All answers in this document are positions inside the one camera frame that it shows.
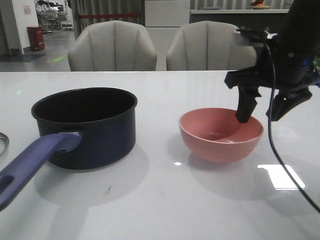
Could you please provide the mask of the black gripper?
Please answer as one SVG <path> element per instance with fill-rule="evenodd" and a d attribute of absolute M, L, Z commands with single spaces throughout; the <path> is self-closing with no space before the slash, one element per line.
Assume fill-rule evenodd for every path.
<path fill-rule="evenodd" d="M 238 86 L 236 118 L 247 123 L 261 97 L 259 87 L 275 88 L 280 92 L 271 98 L 266 116 L 278 121 L 313 95 L 309 86 L 320 85 L 320 73 L 314 66 L 317 51 L 309 46 L 268 40 L 255 66 L 230 71 L 225 77 L 228 88 Z"/>

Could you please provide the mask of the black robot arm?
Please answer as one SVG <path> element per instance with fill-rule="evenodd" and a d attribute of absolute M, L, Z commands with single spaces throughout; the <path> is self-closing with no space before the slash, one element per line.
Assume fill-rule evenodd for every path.
<path fill-rule="evenodd" d="M 238 87 L 236 118 L 246 123 L 260 97 L 259 87 L 278 90 L 267 113 L 278 121 L 294 107 L 312 97 L 310 86 L 320 84 L 314 60 L 320 54 L 320 2 L 295 0 L 277 35 L 268 37 L 265 30 L 240 28 L 234 33 L 239 45 L 262 47 L 255 66 L 229 71 L 228 88 Z"/>

